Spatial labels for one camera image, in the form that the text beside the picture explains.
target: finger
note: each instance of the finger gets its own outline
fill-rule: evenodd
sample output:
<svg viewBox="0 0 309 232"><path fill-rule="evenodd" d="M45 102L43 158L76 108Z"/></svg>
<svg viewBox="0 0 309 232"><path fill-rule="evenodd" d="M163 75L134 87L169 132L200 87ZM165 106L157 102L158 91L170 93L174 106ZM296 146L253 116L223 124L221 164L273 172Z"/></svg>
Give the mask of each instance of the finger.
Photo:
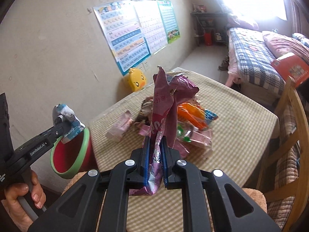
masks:
<svg viewBox="0 0 309 232"><path fill-rule="evenodd" d="M29 187L25 183L12 184L4 191L8 208L9 210L13 210L17 217L23 218L25 216L25 211L17 200L17 197L24 196L28 191Z"/></svg>
<svg viewBox="0 0 309 232"><path fill-rule="evenodd" d="M43 188L41 187L41 184L37 183L36 185L33 186L31 197L35 203L39 202L43 193L44 191L43 191Z"/></svg>
<svg viewBox="0 0 309 232"><path fill-rule="evenodd" d="M39 183L38 175L33 170L31 170L31 181L33 185L36 185Z"/></svg>
<svg viewBox="0 0 309 232"><path fill-rule="evenodd" d="M44 203L45 203L45 201L46 201L46 195L45 195L45 193L43 193L42 196L41 196L41 198L40 198L40 200L39 200L39 202L38 202L38 203L35 203L35 206L36 206L37 208L42 208L43 205L44 205Z"/></svg>

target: stuffed animal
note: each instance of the stuffed animal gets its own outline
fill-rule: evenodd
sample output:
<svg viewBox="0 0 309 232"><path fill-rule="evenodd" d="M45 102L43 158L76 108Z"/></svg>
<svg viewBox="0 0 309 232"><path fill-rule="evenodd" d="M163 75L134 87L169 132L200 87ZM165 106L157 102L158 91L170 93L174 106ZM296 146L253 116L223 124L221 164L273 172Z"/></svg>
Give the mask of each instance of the stuffed animal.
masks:
<svg viewBox="0 0 309 232"><path fill-rule="evenodd" d="M133 92L139 91L147 84L144 73L138 68L130 68L128 74L128 83Z"/></svg>

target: power outlet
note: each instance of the power outlet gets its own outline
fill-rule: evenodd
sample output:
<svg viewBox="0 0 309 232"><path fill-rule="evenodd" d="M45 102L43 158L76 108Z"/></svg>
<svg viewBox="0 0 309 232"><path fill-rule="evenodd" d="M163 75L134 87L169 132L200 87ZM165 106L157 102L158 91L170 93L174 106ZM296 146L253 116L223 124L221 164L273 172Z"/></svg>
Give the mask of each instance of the power outlet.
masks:
<svg viewBox="0 0 309 232"><path fill-rule="evenodd" d="M150 64L148 62L144 62L143 66L146 71L150 68Z"/></svg>
<svg viewBox="0 0 309 232"><path fill-rule="evenodd" d="M143 63L140 63L138 66L137 66L138 69L140 69L144 74L146 72L145 68L144 68L144 64Z"/></svg>

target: pink blanket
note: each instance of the pink blanket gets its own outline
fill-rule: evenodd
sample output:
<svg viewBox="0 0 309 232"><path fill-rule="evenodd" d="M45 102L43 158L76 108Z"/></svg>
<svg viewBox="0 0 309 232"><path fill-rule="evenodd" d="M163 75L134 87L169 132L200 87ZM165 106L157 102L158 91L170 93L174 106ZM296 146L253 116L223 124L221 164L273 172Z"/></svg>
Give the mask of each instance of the pink blanket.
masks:
<svg viewBox="0 0 309 232"><path fill-rule="evenodd" d="M276 58L292 52L309 64L309 48L294 38L278 33L263 31L265 44Z"/></svg>

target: red cup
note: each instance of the red cup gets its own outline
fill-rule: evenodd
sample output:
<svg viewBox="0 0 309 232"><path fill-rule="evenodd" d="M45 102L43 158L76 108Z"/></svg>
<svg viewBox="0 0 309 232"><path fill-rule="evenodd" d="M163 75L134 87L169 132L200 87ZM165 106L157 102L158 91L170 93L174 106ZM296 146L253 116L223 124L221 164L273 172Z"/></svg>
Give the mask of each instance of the red cup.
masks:
<svg viewBox="0 0 309 232"><path fill-rule="evenodd" d="M50 162L56 174L71 179L79 172L97 169L88 128L70 142L63 144L59 138L52 148Z"/></svg>

